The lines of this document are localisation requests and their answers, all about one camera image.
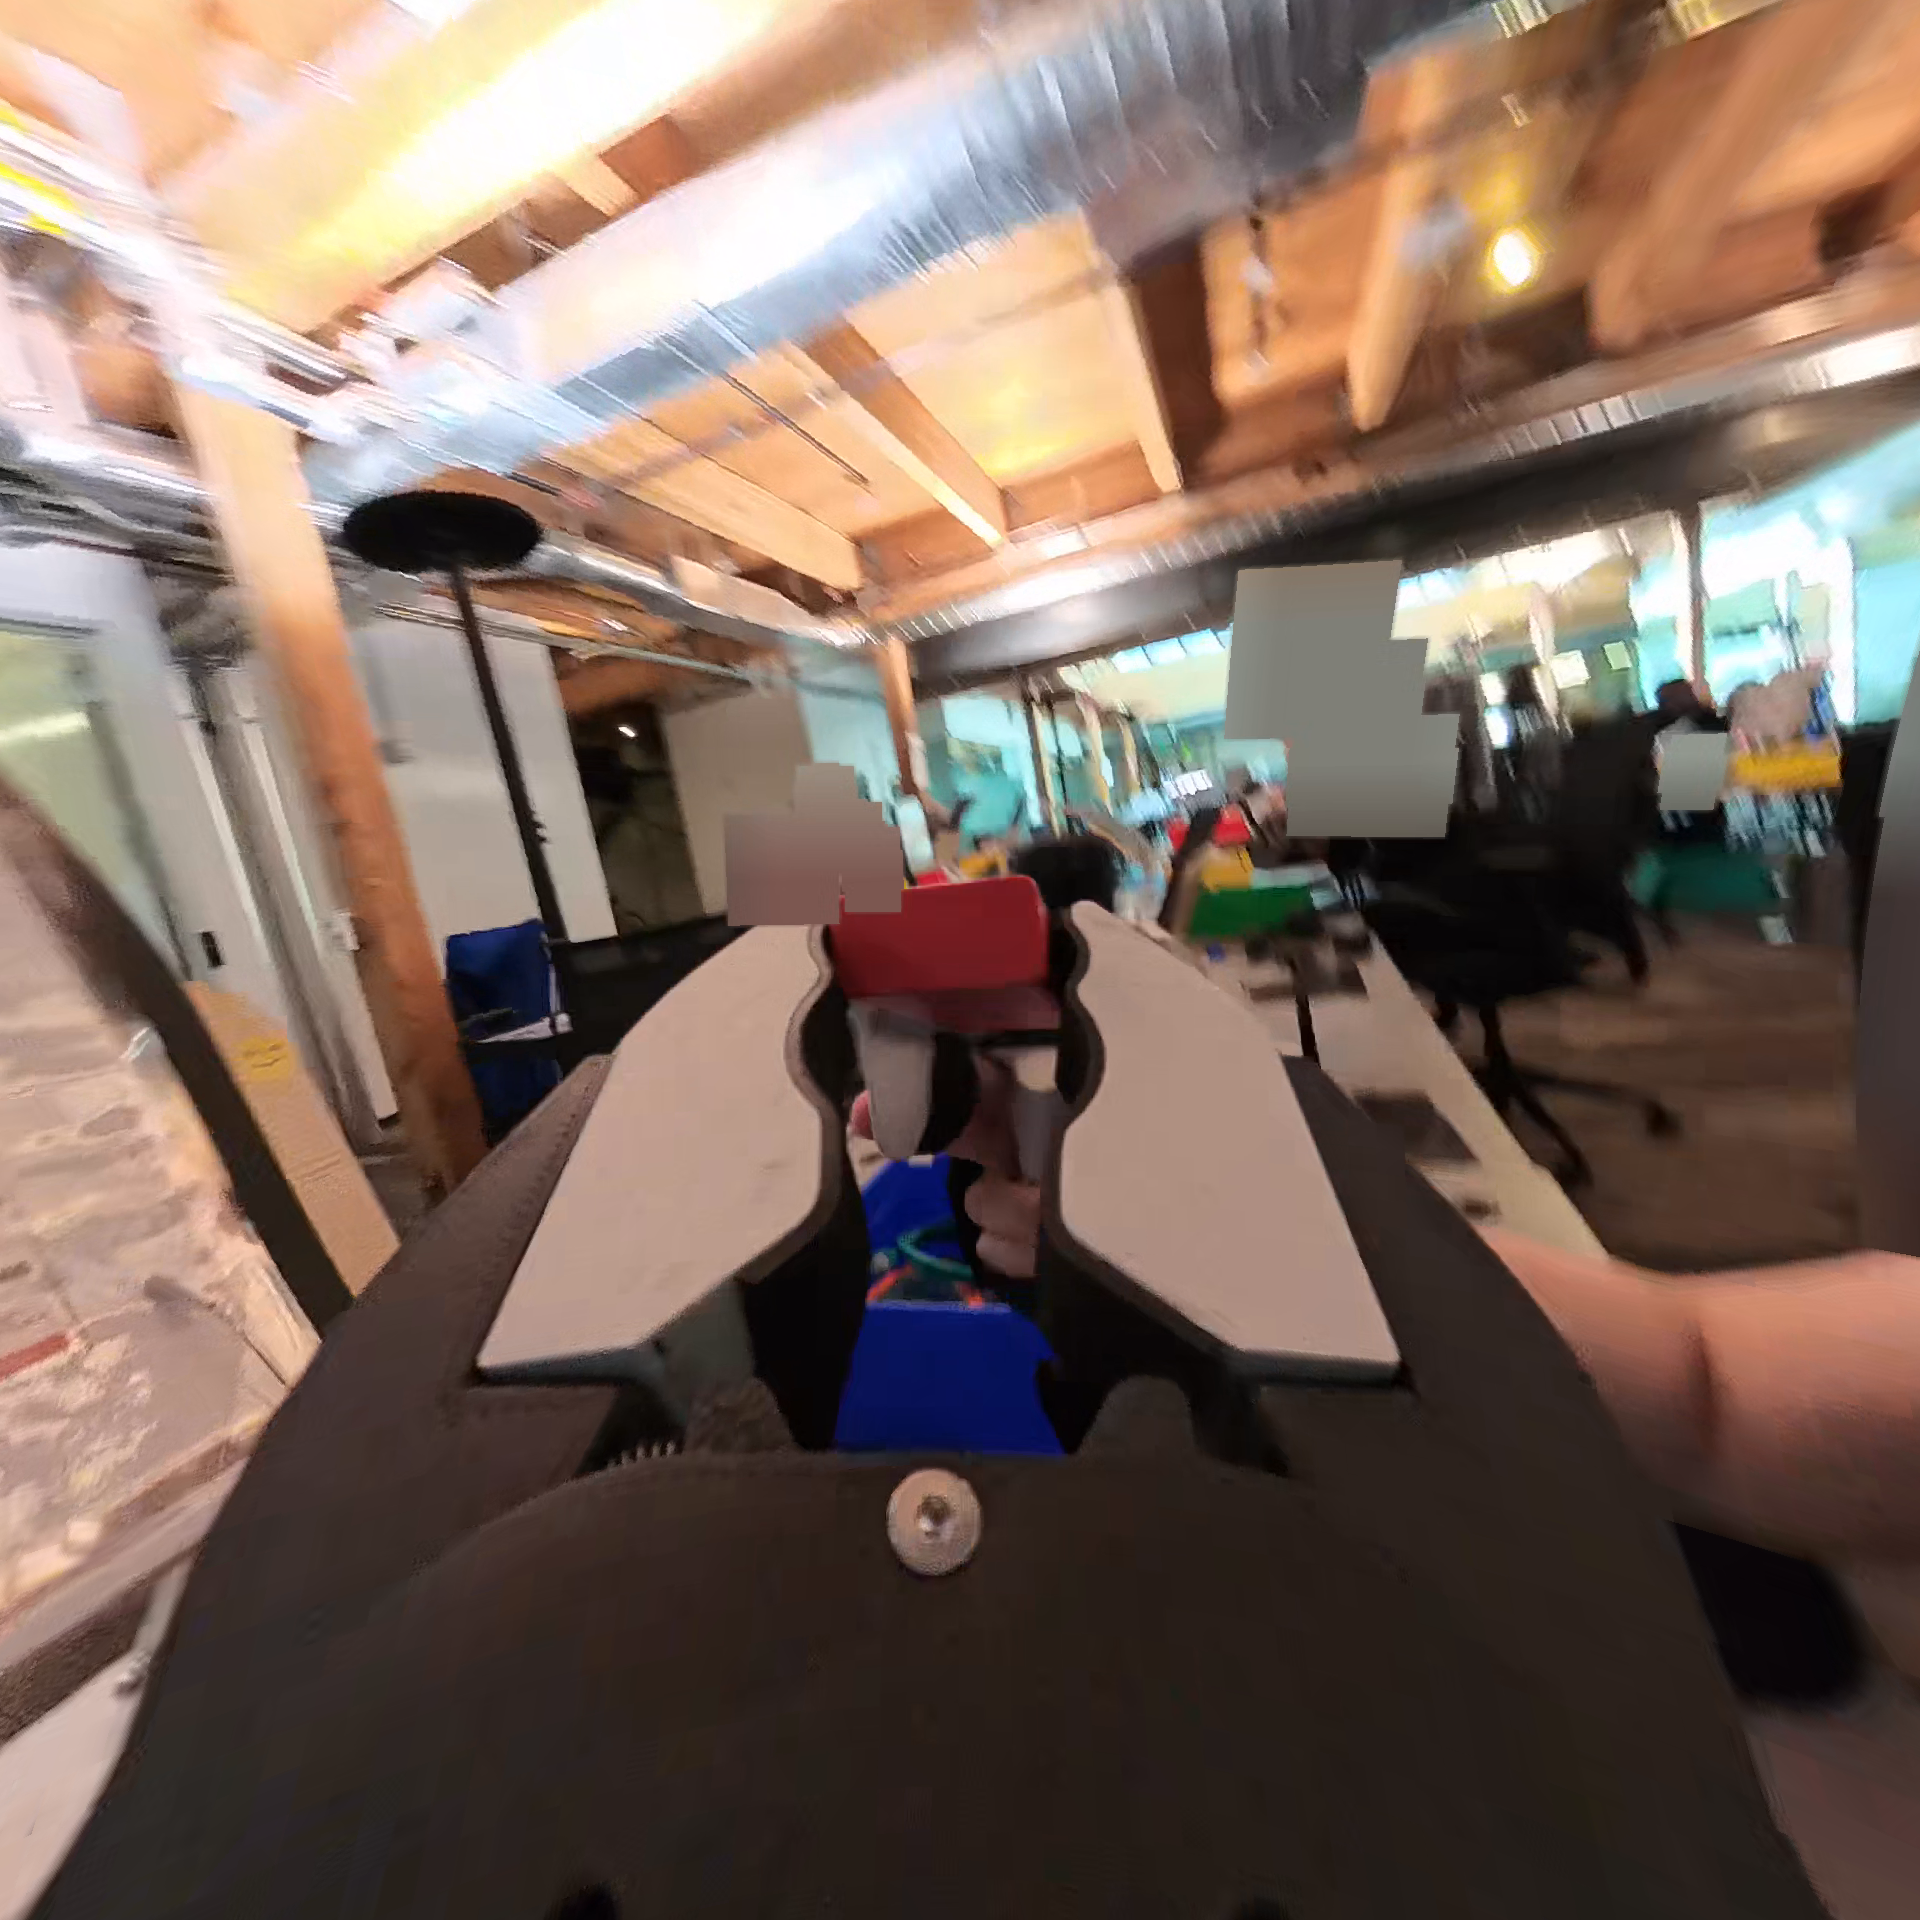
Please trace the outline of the person's right forearm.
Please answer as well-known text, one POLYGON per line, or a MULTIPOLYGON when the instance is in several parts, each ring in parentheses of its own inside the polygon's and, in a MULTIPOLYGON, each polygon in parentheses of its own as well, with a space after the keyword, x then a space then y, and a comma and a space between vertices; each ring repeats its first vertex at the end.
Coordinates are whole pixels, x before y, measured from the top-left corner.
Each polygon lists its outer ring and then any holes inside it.
POLYGON ((1479 1231, 1682 1519, 1844 1573, 1914 1684, 1917 1261, 1656 1275, 1479 1231))

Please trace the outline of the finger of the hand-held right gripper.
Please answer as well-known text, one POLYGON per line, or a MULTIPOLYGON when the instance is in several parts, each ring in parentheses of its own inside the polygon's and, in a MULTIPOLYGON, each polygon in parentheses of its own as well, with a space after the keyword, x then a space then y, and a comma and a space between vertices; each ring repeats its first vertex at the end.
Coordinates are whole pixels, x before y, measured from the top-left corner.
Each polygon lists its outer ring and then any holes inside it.
POLYGON ((889 1160, 924 1152, 932 1108, 935 1024, 921 999, 853 999, 850 1032, 869 1139, 889 1160))
POLYGON ((1064 1127, 1057 1048, 1050 1045, 991 1045, 981 1048, 983 1090, 1015 1144, 1048 1144, 1064 1127))

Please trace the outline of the green plastic bin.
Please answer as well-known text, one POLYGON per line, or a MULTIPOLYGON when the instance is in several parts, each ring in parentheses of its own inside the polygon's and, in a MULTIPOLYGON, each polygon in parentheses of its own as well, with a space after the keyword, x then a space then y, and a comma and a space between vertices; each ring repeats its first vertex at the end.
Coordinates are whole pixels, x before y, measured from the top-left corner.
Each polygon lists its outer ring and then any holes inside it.
POLYGON ((1284 931, 1314 912, 1310 879, 1282 876, 1273 884, 1202 887, 1191 901, 1186 936, 1196 944, 1242 944, 1284 931))

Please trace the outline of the cardboard box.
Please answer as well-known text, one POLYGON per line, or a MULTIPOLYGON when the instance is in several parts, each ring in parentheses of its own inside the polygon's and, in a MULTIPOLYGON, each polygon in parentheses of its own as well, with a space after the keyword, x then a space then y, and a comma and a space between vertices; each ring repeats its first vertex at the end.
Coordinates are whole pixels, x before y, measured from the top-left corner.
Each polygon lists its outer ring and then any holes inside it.
POLYGON ((358 1299, 399 1238, 318 1078, 285 1026, 245 995, 201 980, 186 980, 183 989, 332 1269, 358 1299))

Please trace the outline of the wooden support post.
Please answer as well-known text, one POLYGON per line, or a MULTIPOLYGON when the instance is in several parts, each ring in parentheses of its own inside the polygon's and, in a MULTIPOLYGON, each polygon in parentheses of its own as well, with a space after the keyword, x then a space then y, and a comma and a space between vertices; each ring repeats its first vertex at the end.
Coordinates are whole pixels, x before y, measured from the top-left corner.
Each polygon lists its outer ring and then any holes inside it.
POLYGON ((183 382, 174 397, 278 718, 320 807, 404 1143, 424 1196, 445 1200, 488 1144, 352 661, 328 542, 310 514, 297 431, 183 382))

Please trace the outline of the red foam block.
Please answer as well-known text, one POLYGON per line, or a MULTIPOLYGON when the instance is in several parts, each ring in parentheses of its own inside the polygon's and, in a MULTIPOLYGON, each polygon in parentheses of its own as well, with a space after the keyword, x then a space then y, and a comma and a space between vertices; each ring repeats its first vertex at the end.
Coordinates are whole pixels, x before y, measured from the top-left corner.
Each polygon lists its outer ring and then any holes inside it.
POLYGON ((1048 940, 1037 884, 1006 876, 909 887, 889 915, 845 907, 826 948, 832 979, 854 1007, 986 1040, 1055 1031, 1048 940))

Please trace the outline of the blue folding chair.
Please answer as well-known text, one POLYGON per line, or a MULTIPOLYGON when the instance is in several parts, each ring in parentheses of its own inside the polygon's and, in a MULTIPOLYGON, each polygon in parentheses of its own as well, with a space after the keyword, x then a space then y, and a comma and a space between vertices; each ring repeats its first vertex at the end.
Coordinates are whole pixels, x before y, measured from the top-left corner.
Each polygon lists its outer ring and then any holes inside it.
POLYGON ((540 918, 450 933, 445 995, 488 1140, 562 1082, 569 1022, 540 918))

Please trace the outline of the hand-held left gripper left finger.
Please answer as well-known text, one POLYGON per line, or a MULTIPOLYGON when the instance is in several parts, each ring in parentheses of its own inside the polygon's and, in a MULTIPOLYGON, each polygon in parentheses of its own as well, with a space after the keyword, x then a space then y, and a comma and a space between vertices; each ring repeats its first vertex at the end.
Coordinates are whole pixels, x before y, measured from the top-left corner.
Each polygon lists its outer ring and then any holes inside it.
POLYGON ((750 928, 607 1060, 476 1354, 494 1386, 613 1386, 652 1431, 758 1381, 829 1444, 870 1282, 848 1002, 816 928, 750 928))

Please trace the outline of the silver air duct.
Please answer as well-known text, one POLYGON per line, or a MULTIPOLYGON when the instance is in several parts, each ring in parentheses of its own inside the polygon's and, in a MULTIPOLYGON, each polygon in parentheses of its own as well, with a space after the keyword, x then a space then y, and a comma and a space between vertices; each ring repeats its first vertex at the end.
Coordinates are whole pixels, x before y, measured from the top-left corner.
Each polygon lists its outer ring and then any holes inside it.
POLYGON ((42 115, 4 95, 12 223, 111 267, 176 379, 282 420, 328 542, 440 474, 512 474, 582 445, 854 306, 1064 212, 1168 198, 1161 234, 1237 184, 1296 174, 1353 131, 1374 69, 1472 4, 1030 4, 1000 27, 725 164, 476 295, 476 319, 402 332, 367 363, 305 332, 725 64, 773 56, 786 4, 384 4, 332 61, 332 108, 254 128, 185 208, 93 135, 105 84, 4 36, 42 115))

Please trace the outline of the blue plastic bin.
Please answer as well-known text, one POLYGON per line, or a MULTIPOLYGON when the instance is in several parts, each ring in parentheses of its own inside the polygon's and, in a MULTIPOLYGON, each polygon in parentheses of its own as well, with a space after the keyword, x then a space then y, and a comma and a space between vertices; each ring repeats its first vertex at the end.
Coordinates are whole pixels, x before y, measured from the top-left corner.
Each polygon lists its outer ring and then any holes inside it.
POLYGON ((844 1454, 1057 1456, 1040 1399, 1050 1354, 1015 1285, 972 1261, 968 1168, 885 1160, 862 1188, 869 1291, 832 1443, 844 1454))

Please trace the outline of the black office chair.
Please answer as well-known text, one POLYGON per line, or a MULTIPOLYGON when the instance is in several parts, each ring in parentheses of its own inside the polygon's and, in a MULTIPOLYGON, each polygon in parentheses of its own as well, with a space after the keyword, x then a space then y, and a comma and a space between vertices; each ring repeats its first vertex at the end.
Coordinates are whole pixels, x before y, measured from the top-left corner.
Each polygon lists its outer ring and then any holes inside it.
POLYGON ((1581 992, 1600 954, 1622 963, 1632 989, 1649 955, 1630 876, 1658 816, 1658 711, 1614 714, 1558 742, 1540 812, 1473 814, 1440 844, 1380 844, 1362 918, 1445 1037, 1460 1016, 1479 1028, 1472 1082, 1500 1119, 1521 1116, 1552 1144, 1552 1178, 1576 1190, 1592 1171, 1542 1093, 1608 1101, 1648 1135, 1680 1117, 1641 1088, 1526 1068, 1503 1015, 1525 1002, 1581 992))

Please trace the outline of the long white table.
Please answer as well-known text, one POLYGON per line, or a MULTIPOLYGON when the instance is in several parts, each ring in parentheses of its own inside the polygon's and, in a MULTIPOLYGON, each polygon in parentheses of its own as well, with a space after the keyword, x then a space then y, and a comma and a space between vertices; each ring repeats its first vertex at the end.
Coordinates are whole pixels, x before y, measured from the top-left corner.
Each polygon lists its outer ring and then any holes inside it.
POLYGON ((1248 1006, 1280 1052, 1312 1058, 1353 1103, 1384 1117, 1406 1159, 1466 1221, 1573 1256, 1602 1256, 1574 1200, 1497 1117, 1466 1062, 1378 944, 1350 957, 1360 979, 1356 992, 1306 996, 1306 1040, 1282 959, 1250 957, 1239 944, 1199 946, 1196 959, 1224 995, 1248 1006))

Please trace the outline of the black floor lamp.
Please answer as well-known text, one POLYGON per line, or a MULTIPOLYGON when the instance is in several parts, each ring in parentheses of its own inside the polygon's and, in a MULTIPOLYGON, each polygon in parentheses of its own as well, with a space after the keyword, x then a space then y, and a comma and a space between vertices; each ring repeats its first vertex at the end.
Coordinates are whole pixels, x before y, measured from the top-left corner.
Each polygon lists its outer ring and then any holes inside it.
POLYGON ((518 568, 534 555, 542 540, 542 520, 518 503, 456 490, 390 491, 356 503, 343 520, 343 546, 356 559, 413 578, 445 578, 534 892, 537 916, 546 941, 564 946, 566 926, 544 852, 544 830, 524 779, 512 723, 501 702, 488 645, 472 604, 476 574, 518 568))

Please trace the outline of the person's right hand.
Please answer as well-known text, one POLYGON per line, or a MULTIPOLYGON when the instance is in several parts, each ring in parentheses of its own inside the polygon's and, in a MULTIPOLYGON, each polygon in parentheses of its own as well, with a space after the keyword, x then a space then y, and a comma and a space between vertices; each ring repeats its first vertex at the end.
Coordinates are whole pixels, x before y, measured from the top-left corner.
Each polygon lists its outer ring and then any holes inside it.
POLYGON ((952 1234, 973 1285, 1009 1299, 1037 1275, 1042 1190, 1021 1172, 1017 1083, 986 1062, 967 1124, 944 1147, 952 1234))

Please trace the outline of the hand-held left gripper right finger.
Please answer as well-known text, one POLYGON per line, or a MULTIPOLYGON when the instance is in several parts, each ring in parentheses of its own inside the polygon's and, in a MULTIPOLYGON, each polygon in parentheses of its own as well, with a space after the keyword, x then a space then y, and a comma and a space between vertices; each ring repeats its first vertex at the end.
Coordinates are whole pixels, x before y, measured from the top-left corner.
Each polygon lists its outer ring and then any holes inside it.
POLYGON ((1047 1407, 1086 1432, 1114 1388, 1159 1379, 1237 1444, 1271 1388, 1401 1386, 1401 1344, 1258 1015, 1094 902, 1061 933, 1047 1407))

